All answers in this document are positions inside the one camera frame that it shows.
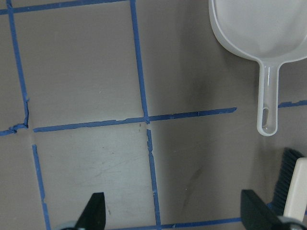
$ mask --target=blue tape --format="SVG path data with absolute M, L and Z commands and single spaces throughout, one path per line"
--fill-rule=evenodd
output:
M 0 15 L 5 15 L 5 14 L 8 14 L 7 9 L 0 10 Z
M 132 28 L 133 28 L 133 36 L 134 36 L 136 64 L 137 64 L 138 75 L 139 75 L 142 109 L 143 109 L 143 112 L 144 112 L 145 122 L 147 124 L 149 124 L 150 121 L 148 119 L 148 110 L 147 110 L 146 93 L 145 93 L 145 82 L 144 82 L 142 56 L 141 56 L 141 45 L 140 45 L 138 19 L 137 19 L 137 15 L 136 15 L 135 0 L 130 0 L 130 9 L 131 9 L 131 17 L 132 17 Z
M 8 16 L 9 16 L 9 23 L 10 23 L 10 29 L 11 29 L 11 35 L 12 35 L 12 43 L 13 43 L 13 48 L 14 48 L 16 67 L 18 70 L 19 84 L 20 84 L 20 88 L 22 91 L 23 102 L 24 102 L 24 116 L 25 116 L 24 127 L 28 128 L 28 119 L 29 119 L 28 94 L 27 94 L 27 89 L 25 87 L 24 72 L 23 72 L 23 67 L 21 63 L 20 52 L 19 52 L 19 47 L 18 47 L 18 42 L 17 42 L 16 27 L 15 27 L 13 7 L 12 7 L 11 0 L 6 0 L 6 5 L 8 8 L 7 11 L 8 11 Z
M 13 130 L 0 131 L 0 137 L 1 136 L 6 136 L 6 135 L 9 135 L 9 134 L 13 134 L 13 133 L 16 133 L 16 131 L 13 131 Z
M 226 109 L 214 109 L 214 110 L 180 113 L 180 114 L 150 116 L 148 117 L 148 120 L 162 121 L 162 120 L 180 119 L 180 118 L 187 118 L 187 117 L 227 114 L 227 113 L 233 113 L 235 110 L 236 108 L 226 108 Z M 33 129 L 33 131 L 35 133 L 36 132 L 51 132 L 51 131 L 59 131 L 59 130 L 65 130 L 65 129 L 76 129 L 76 128 L 82 128 L 82 127 L 113 126 L 113 125 L 123 125 L 123 124 L 130 124 L 130 123 L 139 123 L 139 122 L 146 122 L 146 120 L 144 117 L 135 117 L 135 118 L 127 118 L 125 120 L 120 120 L 120 121 L 108 120 L 108 121 L 95 121 L 95 122 L 87 122 L 87 123 L 61 125 L 61 126 L 38 127 L 38 128 Z
M 81 127 L 100 127 L 100 126 L 113 126 L 113 125 L 122 125 L 122 124 L 130 124 L 130 123 L 139 123 L 144 122 L 143 117 L 136 118 L 128 118 L 126 120 L 109 120 L 109 121 L 95 121 L 95 122 L 87 122 L 87 123 L 79 123 L 79 124 L 70 124 L 70 125 L 61 125 L 61 126 L 49 126 L 49 127 L 40 127 L 35 128 L 33 131 L 36 132 L 51 132 L 51 131 L 59 131 L 65 129 L 76 129 Z
M 33 150 L 33 157 L 34 157 L 38 187 L 39 187 L 39 192 L 40 192 L 40 198 L 42 202 L 43 214 L 44 214 L 44 219 L 45 219 L 45 226 L 46 226 L 46 230 L 51 230 L 49 214 L 48 214 L 48 207 L 47 207 L 47 204 L 45 203 L 45 190 L 44 190 L 43 177 L 42 177 L 42 172 L 40 169 L 40 163 L 39 163 L 39 158 L 38 158 L 38 153 L 37 153 L 37 146 L 32 145 L 32 150 Z
M 234 108 L 213 109 L 213 110 L 205 110 L 205 111 L 197 111 L 197 112 L 180 113 L 180 114 L 157 115 L 157 116 L 150 116 L 149 120 L 150 121 L 161 121 L 161 120 L 180 119 L 180 118 L 197 117 L 197 116 L 230 114 L 236 110 L 237 108 L 234 107 Z
M 299 102 L 282 102 L 278 105 L 278 108 L 286 108 L 286 107 L 294 107 L 294 106 L 302 106 L 307 105 L 307 100 L 299 101 Z
M 201 227 L 210 226 L 218 224 L 228 224 L 241 222 L 241 218 L 228 218 L 228 219 L 217 219 L 217 220 L 207 220 L 200 222 L 190 222 L 190 223 L 178 223 L 178 224 L 164 224 L 161 225 L 162 229 L 177 229 L 177 228 L 189 228 L 189 227 Z M 146 226 L 146 227 L 132 227 L 124 229 L 112 229 L 112 230 L 153 230 L 156 226 Z
M 20 128 L 28 128 L 27 126 L 25 126 L 24 124 L 16 124 L 12 127 L 9 127 L 8 130 L 4 130 L 0 132 L 0 136 L 6 136 L 9 134 L 13 134 L 13 133 L 17 133 L 17 130 Z
M 14 8 L 14 13 L 23 13 L 23 12 L 31 12 L 31 11 L 45 11 L 45 10 L 58 9 L 58 8 L 93 5 L 93 4 L 100 4 L 100 3 L 118 2 L 118 1 L 127 1 L 127 0 L 75 0 L 75 1 L 65 1 L 65 2 L 59 2 L 59 3 L 44 4 L 44 5 L 18 7 L 18 8 Z
M 154 203 L 154 213 L 155 213 L 155 222 L 157 225 L 157 230 L 161 229 L 161 218 L 160 218 L 160 208 L 159 208 L 159 199 L 158 199 L 158 188 L 157 188 L 157 180 L 155 176 L 155 167 L 154 167 L 154 156 L 153 156 L 153 140 L 151 130 L 147 130 L 148 137 L 148 151 L 149 151 L 149 166 L 150 166 L 150 176 L 152 180 L 152 188 L 153 188 L 153 203 Z

